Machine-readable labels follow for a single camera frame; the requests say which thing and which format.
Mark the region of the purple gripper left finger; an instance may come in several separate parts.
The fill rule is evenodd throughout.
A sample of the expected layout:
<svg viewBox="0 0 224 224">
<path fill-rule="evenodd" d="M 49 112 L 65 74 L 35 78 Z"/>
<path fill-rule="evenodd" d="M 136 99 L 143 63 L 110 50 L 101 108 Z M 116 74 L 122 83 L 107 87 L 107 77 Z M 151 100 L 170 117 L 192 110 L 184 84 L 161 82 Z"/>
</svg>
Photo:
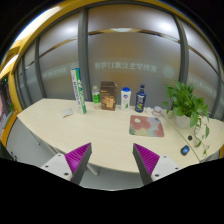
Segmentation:
<svg viewBox="0 0 224 224">
<path fill-rule="evenodd" d="M 87 143 L 67 154 L 54 155 L 42 166 L 42 169 L 79 185 L 91 154 L 91 144 Z"/>
</svg>

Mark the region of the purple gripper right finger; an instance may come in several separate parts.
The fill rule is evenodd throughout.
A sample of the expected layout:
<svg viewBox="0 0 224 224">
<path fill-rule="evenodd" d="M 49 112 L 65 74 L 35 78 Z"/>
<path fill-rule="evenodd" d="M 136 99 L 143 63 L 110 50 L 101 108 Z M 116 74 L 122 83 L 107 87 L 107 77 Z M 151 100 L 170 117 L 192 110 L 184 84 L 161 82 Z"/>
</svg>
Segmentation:
<svg viewBox="0 0 224 224">
<path fill-rule="evenodd" d="M 136 143 L 133 144 L 133 155 L 143 185 L 148 185 L 180 170 L 179 166 L 168 156 L 159 156 Z"/>
</svg>

